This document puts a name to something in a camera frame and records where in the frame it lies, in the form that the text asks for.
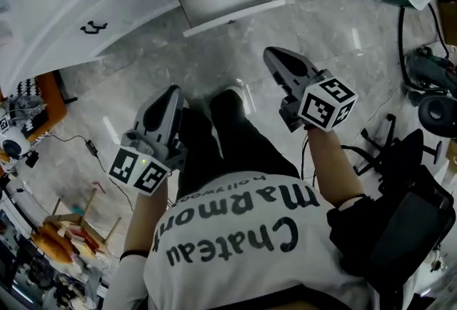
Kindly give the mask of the person's left forearm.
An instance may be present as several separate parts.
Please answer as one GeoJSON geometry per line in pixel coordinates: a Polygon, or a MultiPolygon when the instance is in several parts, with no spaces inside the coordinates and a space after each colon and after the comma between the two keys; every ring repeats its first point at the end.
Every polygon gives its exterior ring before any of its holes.
{"type": "Polygon", "coordinates": [[[168,179],[151,196],[139,194],[126,233],[124,252],[121,258],[138,253],[149,255],[156,225],[166,212],[168,202],[168,179]]]}

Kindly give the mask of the red book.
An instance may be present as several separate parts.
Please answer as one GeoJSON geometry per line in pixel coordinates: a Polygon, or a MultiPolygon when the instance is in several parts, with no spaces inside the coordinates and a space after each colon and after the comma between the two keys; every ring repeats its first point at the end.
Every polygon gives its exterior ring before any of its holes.
{"type": "Polygon", "coordinates": [[[84,230],[70,228],[67,230],[71,243],[80,251],[96,253],[99,249],[97,242],[84,230]]]}

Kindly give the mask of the wooden stool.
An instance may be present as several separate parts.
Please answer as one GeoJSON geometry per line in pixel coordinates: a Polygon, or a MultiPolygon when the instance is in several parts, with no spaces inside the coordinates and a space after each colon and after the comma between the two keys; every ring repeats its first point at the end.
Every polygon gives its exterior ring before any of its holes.
{"type": "Polygon", "coordinates": [[[84,229],[99,245],[99,249],[97,252],[102,253],[102,254],[108,254],[109,253],[109,249],[108,249],[109,241],[110,241],[111,237],[113,236],[114,232],[116,231],[116,229],[118,228],[119,224],[121,223],[122,218],[121,217],[117,218],[114,225],[110,228],[108,234],[105,236],[102,236],[95,229],[95,226],[91,225],[87,221],[88,214],[91,210],[94,199],[98,192],[99,192],[99,190],[97,188],[92,189],[89,200],[87,201],[87,204],[85,205],[81,214],[79,214],[79,213],[57,214],[56,211],[61,202],[61,200],[58,199],[58,201],[54,205],[54,210],[52,211],[52,214],[47,216],[44,219],[43,225],[46,222],[50,222],[58,230],[63,228],[64,235],[69,234],[67,230],[70,228],[84,229]]]}

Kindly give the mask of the black shoulder pack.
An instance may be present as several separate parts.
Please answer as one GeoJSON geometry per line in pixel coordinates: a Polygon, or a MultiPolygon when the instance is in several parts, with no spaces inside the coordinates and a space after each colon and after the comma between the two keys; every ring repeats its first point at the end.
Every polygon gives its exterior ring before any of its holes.
{"type": "Polygon", "coordinates": [[[382,221],[377,202],[365,194],[358,195],[328,211],[326,218],[330,240],[341,253],[341,267],[353,276],[363,276],[382,221]]]}

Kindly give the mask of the grey knitted cloth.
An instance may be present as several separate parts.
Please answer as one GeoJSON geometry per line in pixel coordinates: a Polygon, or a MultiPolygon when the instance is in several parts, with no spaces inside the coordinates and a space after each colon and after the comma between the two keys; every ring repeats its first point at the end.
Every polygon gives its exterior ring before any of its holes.
{"type": "Polygon", "coordinates": [[[8,99],[6,112],[9,118],[16,124],[33,119],[46,108],[46,103],[39,95],[21,94],[8,99]]]}

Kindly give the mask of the person's right forearm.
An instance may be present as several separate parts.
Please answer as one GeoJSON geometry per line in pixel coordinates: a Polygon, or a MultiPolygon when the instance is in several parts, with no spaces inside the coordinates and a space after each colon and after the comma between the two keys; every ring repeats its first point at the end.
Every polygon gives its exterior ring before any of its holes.
{"type": "Polygon", "coordinates": [[[346,202],[364,195],[357,177],[334,131],[308,130],[308,145],[316,170],[318,190],[327,210],[338,209],[346,202]]]}

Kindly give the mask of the striped black-white blanket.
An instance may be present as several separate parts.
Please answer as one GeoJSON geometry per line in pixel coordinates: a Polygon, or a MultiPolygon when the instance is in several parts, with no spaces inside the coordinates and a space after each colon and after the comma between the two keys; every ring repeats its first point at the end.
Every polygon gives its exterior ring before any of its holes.
{"type": "MultiPolygon", "coordinates": [[[[10,98],[21,95],[21,94],[25,94],[28,96],[39,95],[44,100],[42,93],[41,93],[41,89],[38,86],[37,78],[26,79],[24,81],[21,81],[17,85],[15,91],[11,94],[10,98]]],[[[33,119],[29,119],[26,122],[22,122],[22,123],[18,123],[18,124],[15,123],[15,125],[21,130],[22,134],[26,138],[29,138],[41,126],[43,126],[48,121],[48,119],[49,119],[48,114],[47,114],[47,111],[45,108],[45,110],[43,112],[41,112],[39,115],[37,115],[33,119]]]]}

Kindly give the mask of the cardboard box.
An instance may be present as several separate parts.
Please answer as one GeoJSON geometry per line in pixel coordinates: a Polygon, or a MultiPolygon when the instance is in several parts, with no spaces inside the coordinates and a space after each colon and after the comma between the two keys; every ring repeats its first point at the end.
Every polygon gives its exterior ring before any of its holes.
{"type": "Polygon", "coordinates": [[[457,0],[437,0],[444,38],[457,48],[457,0]]]}

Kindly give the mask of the person's white printed shirt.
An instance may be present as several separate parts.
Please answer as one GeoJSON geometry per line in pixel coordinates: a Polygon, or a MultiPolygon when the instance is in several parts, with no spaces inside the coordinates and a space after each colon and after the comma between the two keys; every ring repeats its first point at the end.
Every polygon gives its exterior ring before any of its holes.
{"type": "Polygon", "coordinates": [[[331,205],[305,182],[245,171],[179,199],[147,254],[125,254],[104,310],[260,309],[302,299],[370,310],[366,281],[331,242],[331,205]]]}

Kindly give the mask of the orange cushion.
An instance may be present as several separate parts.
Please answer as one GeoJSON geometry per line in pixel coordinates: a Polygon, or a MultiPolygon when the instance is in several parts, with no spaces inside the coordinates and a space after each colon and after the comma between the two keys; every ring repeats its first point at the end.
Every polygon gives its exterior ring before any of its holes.
{"type": "Polygon", "coordinates": [[[58,229],[50,222],[38,228],[37,233],[31,234],[32,241],[47,256],[61,264],[72,264],[74,247],[66,236],[60,236],[58,229]]]}

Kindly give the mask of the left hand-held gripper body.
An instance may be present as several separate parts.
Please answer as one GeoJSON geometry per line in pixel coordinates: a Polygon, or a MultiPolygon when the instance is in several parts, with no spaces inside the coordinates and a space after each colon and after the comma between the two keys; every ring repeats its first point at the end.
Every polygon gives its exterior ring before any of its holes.
{"type": "Polygon", "coordinates": [[[186,147],[177,133],[165,140],[163,134],[142,134],[130,129],[122,136],[108,176],[140,194],[152,196],[169,175],[183,168],[185,160],[186,147]]]}

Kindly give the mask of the black equipment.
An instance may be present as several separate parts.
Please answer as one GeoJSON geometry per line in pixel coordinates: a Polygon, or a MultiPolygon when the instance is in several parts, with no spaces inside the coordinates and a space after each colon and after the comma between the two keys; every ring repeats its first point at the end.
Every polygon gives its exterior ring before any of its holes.
{"type": "Polygon", "coordinates": [[[0,231],[0,309],[86,310],[84,287],[55,270],[46,257],[20,234],[0,231]]]}

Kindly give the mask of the orange sofa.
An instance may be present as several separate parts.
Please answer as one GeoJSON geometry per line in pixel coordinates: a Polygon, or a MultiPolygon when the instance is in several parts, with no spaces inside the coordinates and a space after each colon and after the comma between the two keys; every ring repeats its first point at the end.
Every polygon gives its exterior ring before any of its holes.
{"type": "MultiPolygon", "coordinates": [[[[47,136],[50,130],[66,116],[66,105],[64,103],[64,99],[61,95],[60,88],[58,87],[54,74],[50,72],[32,78],[37,78],[38,86],[41,89],[44,101],[47,103],[46,111],[49,119],[34,134],[27,138],[31,142],[30,151],[33,151],[36,146],[47,136]]],[[[9,118],[6,112],[6,103],[8,99],[10,99],[10,96],[15,91],[15,89],[16,87],[14,87],[12,92],[6,96],[2,94],[0,89],[0,118],[2,116],[6,116],[8,118],[9,128],[13,128],[15,126],[17,129],[19,129],[9,118]]],[[[28,154],[24,154],[19,158],[19,160],[27,157],[27,155],[28,154]]],[[[0,167],[0,176],[3,174],[5,174],[5,172],[0,167]]]]}

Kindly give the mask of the black office chair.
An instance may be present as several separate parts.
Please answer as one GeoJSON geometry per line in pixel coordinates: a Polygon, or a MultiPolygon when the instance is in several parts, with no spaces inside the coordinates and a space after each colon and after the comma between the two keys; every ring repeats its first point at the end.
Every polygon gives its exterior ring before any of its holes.
{"type": "Polygon", "coordinates": [[[425,154],[436,163],[442,144],[426,146],[421,129],[404,139],[396,138],[396,117],[388,114],[386,118],[391,125],[384,145],[377,144],[367,131],[361,133],[378,155],[360,153],[367,167],[381,176],[380,197],[374,201],[382,221],[362,276],[381,293],[402,286],[456,221],[453,197],[422,163],[425,154]]]}

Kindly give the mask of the person's shoe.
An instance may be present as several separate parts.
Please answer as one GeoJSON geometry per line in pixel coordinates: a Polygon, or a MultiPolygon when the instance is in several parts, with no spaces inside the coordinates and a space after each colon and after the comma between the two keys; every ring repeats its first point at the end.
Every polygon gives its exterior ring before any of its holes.
{"type": "Polygon", "coordinates": [[[243,89],[239,86],[228,86],[225,88],[224,91],[232,91],[233,93],[235,93],[239,99],[241,100],[241,102],[244,104],[246,102],[246,95],[245,95],[245,92],[243,91],[243,89]]]}

